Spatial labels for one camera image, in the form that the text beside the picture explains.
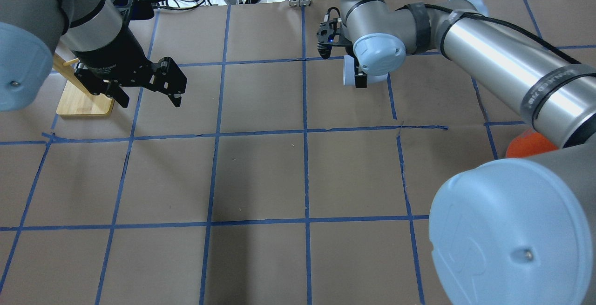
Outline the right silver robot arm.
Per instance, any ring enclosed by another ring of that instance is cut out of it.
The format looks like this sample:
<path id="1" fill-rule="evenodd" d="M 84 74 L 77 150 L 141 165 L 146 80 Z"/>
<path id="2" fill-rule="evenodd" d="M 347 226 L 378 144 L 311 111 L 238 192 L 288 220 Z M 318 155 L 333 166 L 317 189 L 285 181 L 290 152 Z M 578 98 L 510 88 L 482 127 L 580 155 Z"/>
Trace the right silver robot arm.
<path id="1" fill-rule="evenodd" d="M 489 17 L 482 0 L 339 0 L 324 17 L 322 58 L 345 47 L 344 83 L 396 71 L 436 49 L 557 149 L 498 159 L 450 178 L 429 213 L 432 258 L 454 305 L 595 303 L 595 68 L 525 29 Z"/>

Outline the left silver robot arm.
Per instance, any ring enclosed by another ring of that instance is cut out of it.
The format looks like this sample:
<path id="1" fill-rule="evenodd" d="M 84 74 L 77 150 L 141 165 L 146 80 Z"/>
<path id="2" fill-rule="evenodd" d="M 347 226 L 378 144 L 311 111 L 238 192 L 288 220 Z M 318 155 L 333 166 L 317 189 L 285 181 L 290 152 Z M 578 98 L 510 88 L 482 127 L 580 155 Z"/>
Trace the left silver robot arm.
<path id="1" fill-rule="evenodd" d="M 154 15 L 164 0 L 1 0 L 1 110 L 30 105 L 53 67 L 59 42 L 79 63 L 75 80 L 93 96 L 127 108 L 126 87 L 166 95 L 181 106 L 187 77 L 171 57 L 147 58 L 131 20 Z"/>

